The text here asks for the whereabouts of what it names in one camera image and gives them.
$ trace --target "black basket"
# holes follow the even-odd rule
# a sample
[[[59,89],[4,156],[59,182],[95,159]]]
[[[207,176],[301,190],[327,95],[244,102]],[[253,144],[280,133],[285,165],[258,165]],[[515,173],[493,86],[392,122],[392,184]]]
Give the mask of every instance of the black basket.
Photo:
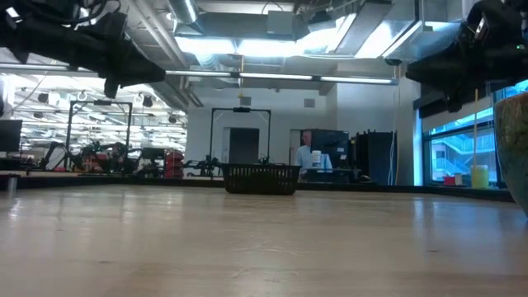
[[[232,194],[293,195],[300,166],[222,164],[225,190]]]

